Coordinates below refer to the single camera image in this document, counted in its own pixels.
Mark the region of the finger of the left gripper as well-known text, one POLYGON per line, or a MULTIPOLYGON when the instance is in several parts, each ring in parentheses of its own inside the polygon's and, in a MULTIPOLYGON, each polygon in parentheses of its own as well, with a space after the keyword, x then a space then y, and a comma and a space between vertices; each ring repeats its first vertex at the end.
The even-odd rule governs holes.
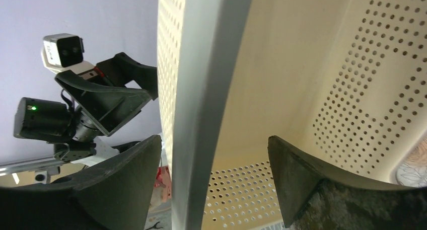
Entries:
POLYGON ((127 83, 134 81, 146 90, 153 100, 158 98, 157 68, 141 64, 124 52, 97 63, 95 72, 108 86, 125 87, 127 83))
POLYGON ((101 115, 98 122, 108 133, 107 136, 113 135, 128 123, 152 99, 143 89, 97 86, 90 83, 87 90, 94 92, 100 100, 101 115))

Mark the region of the cream perforated plastic basket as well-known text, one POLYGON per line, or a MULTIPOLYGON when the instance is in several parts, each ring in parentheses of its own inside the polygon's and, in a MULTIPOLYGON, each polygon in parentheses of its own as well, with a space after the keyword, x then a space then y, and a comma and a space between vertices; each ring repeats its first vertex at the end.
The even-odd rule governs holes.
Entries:
POLYGON ((172 229, 288 229, 271 136, 395 185, 426 138, 426 0, 158 0, 157 40, 172 229))

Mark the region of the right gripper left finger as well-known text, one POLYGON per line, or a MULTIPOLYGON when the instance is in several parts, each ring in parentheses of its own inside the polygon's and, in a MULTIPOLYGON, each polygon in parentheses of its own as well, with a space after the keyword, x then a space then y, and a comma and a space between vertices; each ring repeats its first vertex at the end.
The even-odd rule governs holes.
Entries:
POLYGON ((1 188, 1 229, 143 229, 161 152, 153 135, 51 184, 1 188))

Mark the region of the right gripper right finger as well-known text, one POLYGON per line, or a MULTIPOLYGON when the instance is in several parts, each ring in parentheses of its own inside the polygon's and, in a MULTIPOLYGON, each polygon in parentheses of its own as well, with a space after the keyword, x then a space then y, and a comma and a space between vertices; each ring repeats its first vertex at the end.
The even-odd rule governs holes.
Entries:
POLYGON ((426 188, 359 176, 278 136, 268 157, 288 229, 426 229, 426 188))

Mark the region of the aluminium frame rail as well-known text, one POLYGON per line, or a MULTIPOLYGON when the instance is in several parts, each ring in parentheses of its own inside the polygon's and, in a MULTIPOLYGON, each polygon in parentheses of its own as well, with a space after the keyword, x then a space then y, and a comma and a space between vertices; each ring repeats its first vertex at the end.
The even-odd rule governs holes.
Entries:
POLYGON ((18 162, 12 162, 1 165, 1 176, 11 175, 13 173, 25 171, 37 171, 50 167, 60 167, 64 164, 63 161, 57 160, 54 157, 34 158, 18 162))

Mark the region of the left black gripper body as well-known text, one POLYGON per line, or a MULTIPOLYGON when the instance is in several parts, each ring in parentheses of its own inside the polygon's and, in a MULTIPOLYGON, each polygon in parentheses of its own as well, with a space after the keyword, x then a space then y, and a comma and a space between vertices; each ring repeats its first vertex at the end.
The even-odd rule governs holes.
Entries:
POLYGON ((94 92, 87 90, 88 85, 106 85, 103 77, 95 70, 79 74, 66 70, 55 76, 55 81, 77 102, 75 109, 75 134, 73 140, 90 142, 97 136, 107 136, 108 133, 98 122, 101 115, 101 104, 94 92))

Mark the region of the floral patterned table mat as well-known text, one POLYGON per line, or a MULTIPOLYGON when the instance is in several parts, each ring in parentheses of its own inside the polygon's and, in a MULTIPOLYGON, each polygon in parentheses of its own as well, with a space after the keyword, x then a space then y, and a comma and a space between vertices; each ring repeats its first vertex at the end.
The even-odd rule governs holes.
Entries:
POLYGON ((398 167, 396 181, 403 186, 426 187, 426 138, 398 167))

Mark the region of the pink perforated plastic basket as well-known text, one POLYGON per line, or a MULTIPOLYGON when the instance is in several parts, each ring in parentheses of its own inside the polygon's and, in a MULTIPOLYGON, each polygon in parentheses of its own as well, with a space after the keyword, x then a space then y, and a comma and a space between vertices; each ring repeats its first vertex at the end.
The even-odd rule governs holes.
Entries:
POLYGON ((162 203, 166 203, 171 199, 172 182, 168 166, 158 168, 155 179, 155 184, 150 200, 149 211, 155 210, 162 203))

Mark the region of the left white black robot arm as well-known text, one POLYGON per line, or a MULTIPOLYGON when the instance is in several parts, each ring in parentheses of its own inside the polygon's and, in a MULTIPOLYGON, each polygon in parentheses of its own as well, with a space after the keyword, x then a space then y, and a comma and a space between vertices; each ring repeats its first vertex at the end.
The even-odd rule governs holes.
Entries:
POLYGON ((97 64, 45 66, 62 87, 62 101, 22 98, 14 136, 53 145, 54 157, 64 163, 91 166, 117 155, 100 136, 116 133, 158 97, 157 68, 123 52, 97 64))

